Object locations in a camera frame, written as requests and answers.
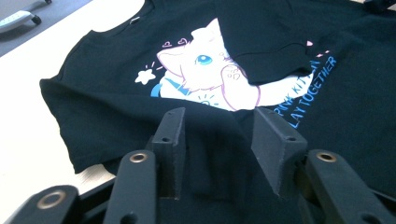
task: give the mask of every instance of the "black t-shirt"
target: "black t-shirt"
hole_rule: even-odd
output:
[[[395,22],[341,0],[147,1],[84,36],[40,87],[76,173],[116,173],[166,111],[186,107],[182,196],[160,201],[163,223],[297,223],[250,150],[252,109],[273,109],[309,149],[395,195]]]

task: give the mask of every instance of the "cat graphic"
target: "cat graphic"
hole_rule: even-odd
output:
[[[166,69],[155,88],[158,96],[236,111],[277,105],[302,96],[312,81],[312,75],[289,76],[265,85],[249,85],[243,68],[230,58],[224,47],[217,19],[191,35],[193,40],[186,45],[163,49],[157,54]]]

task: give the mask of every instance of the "white surface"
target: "white surface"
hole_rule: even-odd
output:
[[[102,166],[74,174],[39,80],[57,75],[67,53],[90,30],[103,32],[127,21],[143,3],[94,0],[0,58],[0,223],[43,189],[73,185],[83,193],[113,177]]]

